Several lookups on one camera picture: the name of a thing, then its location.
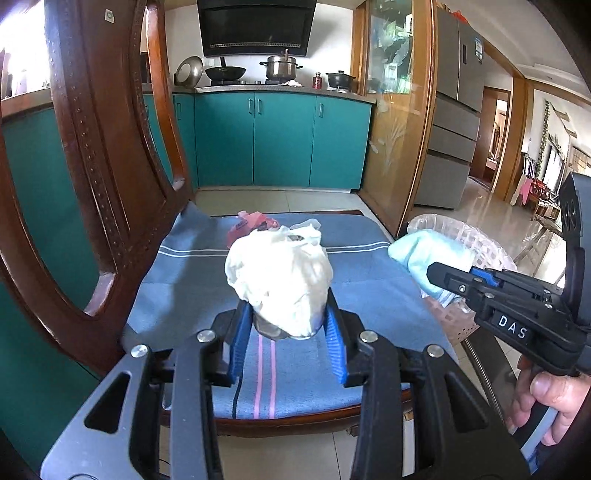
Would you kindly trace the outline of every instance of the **metal screw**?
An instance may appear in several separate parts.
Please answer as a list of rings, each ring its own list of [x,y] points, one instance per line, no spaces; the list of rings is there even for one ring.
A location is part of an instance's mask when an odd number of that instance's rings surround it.
[[[134,358],[142,358],[147,355],[150,349],[146,345],[136,345],[131,349],[131,356]]]
[[[201,343],[213,342],[216,339],[216,332],[213,330],[201,330],[197,334],[197,340]]]
[[[441,358],[445,353],[445,350],[439,345],[429,345],[427,347],[427,353],[433,358]]]
[[[378,339],[378,334],[372,330],[364,330],[359,334],[362,342],[374,343]]]

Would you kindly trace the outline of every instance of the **blue gripper pad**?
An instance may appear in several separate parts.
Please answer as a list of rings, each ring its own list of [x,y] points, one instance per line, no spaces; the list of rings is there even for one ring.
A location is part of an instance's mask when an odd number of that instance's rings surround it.
[[[234,336],[234,341],[230,348],[230,365],[228,368],[228,374],[232,383],[236,381],[237,377],[242,375],[242,368],[246,357],[246,347],[248,346],[248,339],[251,335],[252,306],[241,300],[234,315],[234,321],[238,321],[238,328],[236,329],[236,335]]]
[[[487,272],[486,270],[481,270],[480,268],[472,267],[470,269],[470,273],[472,275],[480,277],[486,283],[488,283],[491,287],[498,287],[499,286],[499,282],[498,282],[498,280],[495,279],[495,276],[492,273]]]
[[[347,380],[347,350],[340,334],[339,327],[335,318],[333,306],[326,305],[324,318],[324,335],[326,337],[326,349],[329,353],[332,371],[341,384]]]

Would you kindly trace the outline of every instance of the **pink stripe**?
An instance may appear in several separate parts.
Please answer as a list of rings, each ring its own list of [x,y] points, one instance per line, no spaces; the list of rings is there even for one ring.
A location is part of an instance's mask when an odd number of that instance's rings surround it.
[[[275,394],[277,393],[277,363],[275,361],[275,342],[271,341],[271,404],[269,418],[275,418]]]
[[[259,419],[262,393],[262,336],[259,333],[258,375],[256,377],[255,420]]]

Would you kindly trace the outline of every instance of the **wooden chair frame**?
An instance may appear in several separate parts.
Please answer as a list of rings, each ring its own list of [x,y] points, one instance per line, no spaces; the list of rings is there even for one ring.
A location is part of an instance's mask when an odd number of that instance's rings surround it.
[[[16,5],[34,3],[21,0]],[[124,354],[119,339],[139,285],[191,199],[171,100],[162,2],[120,0],[116,8],[111,23],[100,0],[45,1],[51,94],[100,272],[84,311],[60,290],[34,246],[0,132],[0,225],[5,226],[0,233],[0,278],[41,335],[100,374]],[[173,185],[152,142],[139,76],[146,9],[155,109]],[[357,424],[359,413],[356,406],[287,419],[219,419],[218,426],[221,433],[240,436],[334,432]],[[167,412],[163,423],[168,423]]]

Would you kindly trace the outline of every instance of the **metal pan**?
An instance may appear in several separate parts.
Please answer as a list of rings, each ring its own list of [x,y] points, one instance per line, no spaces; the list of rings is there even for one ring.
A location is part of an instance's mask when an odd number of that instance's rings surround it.
[[[205,70],[205,75],[210,80],[232,82],[238,80],[246,72],[246,69],[242,67],[226,67],[226,59],[224,57],[220,57],[220,61],[222,62],[221,67],[212,67]]]

